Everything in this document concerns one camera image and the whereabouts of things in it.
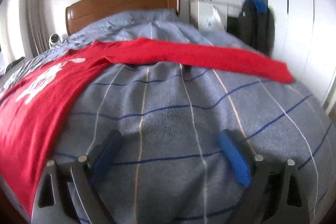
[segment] silver bolt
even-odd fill
[[[264,157],[262,156],[262,155],[254,155],[254,159],[256,160],[256,161],[263,161],[264,160]]]
[[[47,166],[53,166],[55,164],[54,160],[48,160]]]
[[[294,166],[295,165],[295,161],[293,161],[291,159],[287,160],[287,163],[288,163],[289,166]]]
[[[87,155],[80,155],[79,157],[78,157],[78,161],[79,162],[85,162],[87,160]]]

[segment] patterned bedding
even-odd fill
[[[200,33],[172,10],[131,11],[92,23],[28,62],[6,82],[94,40],[137,37],[248,48],[222,32]],[[83,92],[52,156],[67,162],[118,129],[123,146],[99,195],[117,223],[224,223],[241,198],[218,144],[223,129],[273,161],[293,159],[302,175],[310,219],[334,182],[336,131],[301,83],[284,85],[255,76],[159,62],[114,64]],[[1,180],[23,215],[15,195]],[[89,223],[69,184],[82,223]]]

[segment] wooden headboard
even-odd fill
[[[68,35],[88,24],[125,10],[175,9],[180,12],[180,0],[81,0],[66,8]]]

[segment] bedspread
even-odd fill
[[[202,34],[173,11],[124,12],[31,60],[5,87],[69,48],[137,37],[248,48],[222,31]],[[122,133],[123,146],[97,190],[117,223],[223,223],[245,190],[220,150],[223,129],[235,130],[238,141],[267,160],[294,159],[311,219],[334,181],[335,128],[299,82],[168,62],[114,64],[75,103],[52,158],[73,160],[112,128]],[[88,223],[70,189],[81,222]]]

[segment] white print on red shirt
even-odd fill
[[[44,73],[40,74],[36,77],[36,79],[30,84],[30,86],[24,90],[21,95],[16,98],[16,102],[23,98],[26,95],[29,95],[25,100],[25,105],[28,104],[41,90],[43,90],[50,82],[52,82],[56,74],[62,70],[62,67],[68,62],[72,61],[74,63],[82,63],[86,59],[85,58],[75,58],[70,59],[61,63],[58,63],[51,68],[47,69]]]

